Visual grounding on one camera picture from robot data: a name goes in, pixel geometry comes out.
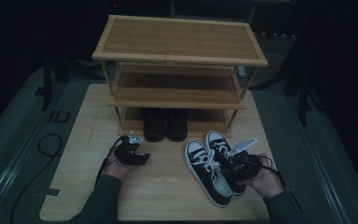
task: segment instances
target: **white shoelace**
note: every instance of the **white shoelace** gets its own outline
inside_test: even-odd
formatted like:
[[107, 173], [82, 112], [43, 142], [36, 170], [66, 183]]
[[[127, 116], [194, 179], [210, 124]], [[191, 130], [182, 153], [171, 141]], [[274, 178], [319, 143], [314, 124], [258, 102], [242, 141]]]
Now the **white shoelace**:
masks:
[[218, 147], [219, 153], [222, 154], [226, 158], [226, 160], [228, 160], [230, 154], [227, 148], [227, 144], [225, 142], [213, 143], [213, 146]]
[[220, 163], [218, 161], [215, 161], [214, 159], [214, 151], [209, 150], [208, 153], [206, 151], [201, 150], [198, 153], [196, 153], [193, 157], [193, 160], [198, 160], [197, 162], [190, 163], [192, 165], [200, 165], [202, 164], [206, 171], [211, 173], [211, 178], [214, 180], [216, 178], [216, 175], [214, 173], [214, 169], [217, 169], [220, 167]]

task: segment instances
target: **black sneaker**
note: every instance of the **black sneaker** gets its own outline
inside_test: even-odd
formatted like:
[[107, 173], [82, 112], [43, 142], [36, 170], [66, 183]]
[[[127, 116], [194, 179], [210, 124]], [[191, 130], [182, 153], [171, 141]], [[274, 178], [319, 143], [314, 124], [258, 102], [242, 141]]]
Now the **black sneaker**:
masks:
[[181, 142], [187, 138], [188, 109], [168, 109], [167, 137], [173, 142]]
[[144, 136], [149, 142], [158, 142], [165, 137], [164, 109], [142, 108]]
[[227, 207], [232, 191], [220, 173], [219, 162], [213, 160], [214, 151], [208, 151], [198, 141], [190, 141], [186, 145], [186, 165], [193, 176], [200, 182], [212, 203], [217, 207]]
[[242, 195], [246, 190], [246, 185], [240, 184], [229, 174], [230, 162], [227, 159], [231, 146], [227, 139], [219, 132], [210, 131], [205, 137], [205, 145], [208, 150], [214, 151], [214, 159], [220, 163], [222, 174], [225, 177], [235, 196]]

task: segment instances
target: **wooden shoe rack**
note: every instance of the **wooden shoe rack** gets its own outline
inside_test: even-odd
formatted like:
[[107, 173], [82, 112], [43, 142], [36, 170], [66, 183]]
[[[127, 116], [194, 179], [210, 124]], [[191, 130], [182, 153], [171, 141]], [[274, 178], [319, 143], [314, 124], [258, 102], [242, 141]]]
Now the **wooden shoe rack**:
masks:
[[[188, 108], [190, 137], [231, 137], [257, 67], [268, 62], [248, 23], [109, 16], [92, 55], [101, 60], [118, 135], [143, 135], [142, 107]], [[117, 71], [110, 77], [108, 61]], [[253, 66], [241, 89], [239, 65]]]

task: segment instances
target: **wooden board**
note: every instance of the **wooden board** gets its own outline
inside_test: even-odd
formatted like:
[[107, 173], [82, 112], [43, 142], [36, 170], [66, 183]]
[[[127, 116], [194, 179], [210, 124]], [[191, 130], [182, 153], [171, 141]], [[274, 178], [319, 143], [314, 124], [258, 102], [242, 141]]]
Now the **wooden board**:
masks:
[[[74, 128], [69, 136], [51, 188], [58, 197], [47, 196], [40, 217], [46, 221], [68, 220], [76, 215], [93, 190], [95, 177], [108, 149], [117, 140], [118, 121], [114, 108], [107, 105], [105, 84], [90, 85]], [[246, 94], [248, 109], [239, 111], [232, 126], [231, 144], [257, 138], [248, 151], [267, 153], [269, 143], [258, 116], [252, 94]], [[233, 198], [231, 205], [215, 207], [199, 182], [187, 170], [187, 138], [174, 143], [167, 138], [158, 143], [143, 142], [138, 154], [151, 153], [147, 164], [132, 171], [123, 182], [118, 204], [119, 220], [254, 220], [268, 219], [262, 198], [252, 189]]]
[[109, 16], [92, 58], [267, 66], [248, 23]]
[[245, 109], [233, 67], [123, 63], [111, 105]]

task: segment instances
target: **dark background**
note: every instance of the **dark background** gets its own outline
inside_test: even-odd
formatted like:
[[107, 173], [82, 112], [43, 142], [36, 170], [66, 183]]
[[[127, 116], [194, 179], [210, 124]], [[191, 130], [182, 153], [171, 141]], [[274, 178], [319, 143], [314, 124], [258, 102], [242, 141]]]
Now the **dark background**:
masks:
[[[281, 74], [309, 74], [358, 172], [358, 1], [175, 1], [176, 14], [221, 19], [254, 7], [254, 32], [296, 36]], [[0, 115], [47, 55], [91, 61], [109, 14], [170, 17], [171, 1], [0, 1]]]

